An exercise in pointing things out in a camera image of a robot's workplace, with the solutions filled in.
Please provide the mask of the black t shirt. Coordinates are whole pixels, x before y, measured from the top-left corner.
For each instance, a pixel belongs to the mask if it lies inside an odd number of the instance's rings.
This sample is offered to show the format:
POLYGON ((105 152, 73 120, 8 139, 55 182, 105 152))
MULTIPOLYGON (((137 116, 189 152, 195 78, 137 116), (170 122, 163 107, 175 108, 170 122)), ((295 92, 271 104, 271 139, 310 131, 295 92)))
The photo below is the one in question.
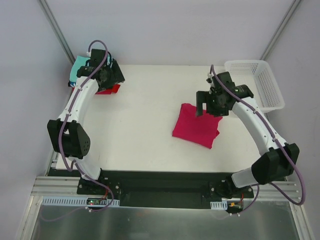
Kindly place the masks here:
MULTIPOLYGON (((77 79, 80 77, 88 77, 101 63, 101 58, 78 56, 74 62, 69 75, 68 86, 74 88, 77 79)), ((125 81, 124 75, 115 59, 109 61, 109 57, 101 68, 91 77, 98 84, 98 92, 110 90, 118 84, 125 81)))

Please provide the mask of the red t shirt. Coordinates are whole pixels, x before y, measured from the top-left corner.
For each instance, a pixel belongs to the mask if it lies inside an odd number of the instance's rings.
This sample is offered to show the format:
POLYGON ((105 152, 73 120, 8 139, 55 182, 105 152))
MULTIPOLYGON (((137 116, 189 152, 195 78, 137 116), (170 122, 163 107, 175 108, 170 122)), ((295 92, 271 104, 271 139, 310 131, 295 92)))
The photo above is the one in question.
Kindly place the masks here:
MULTIPOLYGON (((71 88, 75 88, 76 86, 76 83, 74 82, 68 82, 68 87, 71 87, 71 88)), ((97 90, 97 92, 95 93, 95 95, 111 95, 111 94, 116 94, 119 90, 119 88, 121 87, 120 84, 116 84, 112 87, 109 87, 109 88, 99 88, 97 90)))

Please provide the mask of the teal t shirt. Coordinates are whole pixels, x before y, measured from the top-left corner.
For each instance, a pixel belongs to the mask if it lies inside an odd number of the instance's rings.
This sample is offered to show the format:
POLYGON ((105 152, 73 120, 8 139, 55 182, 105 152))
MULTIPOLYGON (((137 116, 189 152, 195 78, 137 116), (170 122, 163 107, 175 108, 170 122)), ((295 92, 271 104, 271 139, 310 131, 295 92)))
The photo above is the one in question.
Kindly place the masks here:
MULTIPOLYGON (((89 76, 91 72, 95 70, 95 68, 101 63, 103 58, 104 58, 104 55, 93 56, 93 57, 84 57, 84 56, 78 55, 71 68, 71 71, 69 74, 69 81, 75 83, 78 78, 89 76)), ((106 62, 102 67, 107 66, 106 63, 108 63, 108 60, 109 60, 109 57, 107 57, 106 62)), ((96 80, 96 73, 91 77, 92 79, 96 80)))

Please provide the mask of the pink t shirt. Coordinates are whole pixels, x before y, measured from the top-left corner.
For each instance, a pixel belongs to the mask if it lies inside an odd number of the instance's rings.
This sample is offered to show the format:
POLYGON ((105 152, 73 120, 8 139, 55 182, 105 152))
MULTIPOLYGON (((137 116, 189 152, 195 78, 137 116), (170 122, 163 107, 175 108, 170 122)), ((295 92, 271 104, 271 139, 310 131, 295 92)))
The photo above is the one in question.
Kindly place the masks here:
POLYGON ((211 149, 214 140, 220 134, 219 122, 223 119, 214 117, 203 110, 203 115, 196 116, 197 108, 189 103, 182 103, 172 136, 211 149))

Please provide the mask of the white plastic laundry basket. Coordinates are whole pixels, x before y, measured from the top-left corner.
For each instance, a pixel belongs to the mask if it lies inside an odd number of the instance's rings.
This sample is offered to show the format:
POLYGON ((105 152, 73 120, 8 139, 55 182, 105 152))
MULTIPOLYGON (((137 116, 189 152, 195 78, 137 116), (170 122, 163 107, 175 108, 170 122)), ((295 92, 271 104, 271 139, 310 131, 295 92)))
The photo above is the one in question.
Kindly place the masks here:
POLYGON ((264 60, 228 60, 224 69, 236 85, 247 85, 263 113, 281 110, 285 102, 269 64, 264 60))

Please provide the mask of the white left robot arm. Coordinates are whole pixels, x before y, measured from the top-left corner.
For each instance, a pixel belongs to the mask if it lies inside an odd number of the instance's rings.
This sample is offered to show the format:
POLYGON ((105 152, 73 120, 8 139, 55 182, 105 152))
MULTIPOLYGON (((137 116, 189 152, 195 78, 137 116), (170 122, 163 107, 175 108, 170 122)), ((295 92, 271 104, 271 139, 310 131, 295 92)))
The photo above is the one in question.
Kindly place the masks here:
POLYGON ((105 191, 106 183, 99 178, 101 168, 90 155, 91 139, 84 120, 93 96, 116 94, 125 78, 110 52, 93 48, 87 55, 76 58, 69 79, 70 99, 59 117, 48 121, 47 130, 66 169, 72 171, 76 167, 83 179, 90 180, 89 190, 99 195, 105 191))

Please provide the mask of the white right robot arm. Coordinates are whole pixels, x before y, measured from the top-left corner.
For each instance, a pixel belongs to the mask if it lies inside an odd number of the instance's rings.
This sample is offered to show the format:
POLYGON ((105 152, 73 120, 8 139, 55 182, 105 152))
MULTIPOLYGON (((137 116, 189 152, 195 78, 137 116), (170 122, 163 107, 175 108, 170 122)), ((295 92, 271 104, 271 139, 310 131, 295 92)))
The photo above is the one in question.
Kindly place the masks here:
POLYGON ((300 149, 295 143, 287 143, 271 126, 250 88, 235 85, 227 71, 210 72, 206 81, 210 89, 196 93, 196 116, 207 113, 225 117, 233 112, 248 130, 260 155, 250 167, 228 175, 216 186, 216 193, 230 199, 249 186, 269 184, 292 175, 300 149))

